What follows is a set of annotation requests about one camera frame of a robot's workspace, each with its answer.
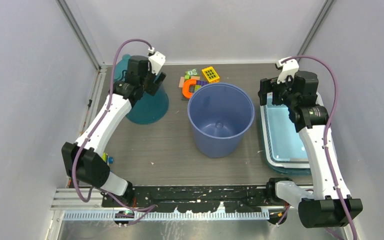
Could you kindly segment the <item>teal plastic bucket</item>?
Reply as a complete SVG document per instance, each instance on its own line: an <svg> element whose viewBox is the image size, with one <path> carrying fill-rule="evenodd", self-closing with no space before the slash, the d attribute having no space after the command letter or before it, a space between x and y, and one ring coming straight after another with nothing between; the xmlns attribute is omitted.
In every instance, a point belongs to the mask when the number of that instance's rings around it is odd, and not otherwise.
<svg viewBox="0 0 384 240"><path fill-rule="evenodd" d="M116 64L114 70L114 82L124 80L129 54L124 54L121 60ZM153 124L159 121L168 111L169 98L161 85L154 96L144 93L142 98L135 104L132 110L126 115L131 122L139 125Z"/></svg>

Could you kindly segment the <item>blue plastic bucket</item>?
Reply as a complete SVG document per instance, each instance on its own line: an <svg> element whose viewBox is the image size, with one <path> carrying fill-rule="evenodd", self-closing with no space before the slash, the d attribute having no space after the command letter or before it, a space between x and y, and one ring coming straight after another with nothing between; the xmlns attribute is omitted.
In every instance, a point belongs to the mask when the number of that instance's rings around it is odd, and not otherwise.
<svg viewBox="0 0 384 240"><path fill-rule="evenodd" d="M187 105L195 145L209 158L233 153L253 124L255 114L249 95L230 83L201 87Z"/></svg>

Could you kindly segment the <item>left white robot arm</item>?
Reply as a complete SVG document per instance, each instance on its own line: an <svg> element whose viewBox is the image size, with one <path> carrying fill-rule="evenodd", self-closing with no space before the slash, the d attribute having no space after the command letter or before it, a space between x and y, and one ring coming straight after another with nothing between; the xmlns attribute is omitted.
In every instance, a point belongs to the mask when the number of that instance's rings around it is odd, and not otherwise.
<svg viewBox="0 0 384 240"><path fill-rule="evenodd" d="M111 85L105 103L86 131L75 142L61 149L66 174L72 182L84 182L114 195L121 207L133 202L132 184L111 172L103 153L121 120L144 94L154 96L166 74L161 71L166 57L160 52L149 56L133 55L122 78Z"/></svg>

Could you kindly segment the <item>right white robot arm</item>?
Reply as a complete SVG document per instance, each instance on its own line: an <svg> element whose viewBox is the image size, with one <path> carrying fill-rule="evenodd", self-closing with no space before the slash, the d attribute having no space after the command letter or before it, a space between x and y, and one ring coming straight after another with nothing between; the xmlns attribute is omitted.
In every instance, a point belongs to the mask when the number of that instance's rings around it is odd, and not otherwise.
<svg viewBox="0 0 384 240"><path fill-rule="evenodd" d="M328 110L321 104L318 76L298 71L259 82L259 105L267 105L268 95L275 106L284 105L306 151L313 181L313 192L302 189L291 178L272 177L266 183L265 198L271 205L287 203L298 211L305 228L345 227L363 210L359 198L353 198L339 170L328 126Z"/></svg>

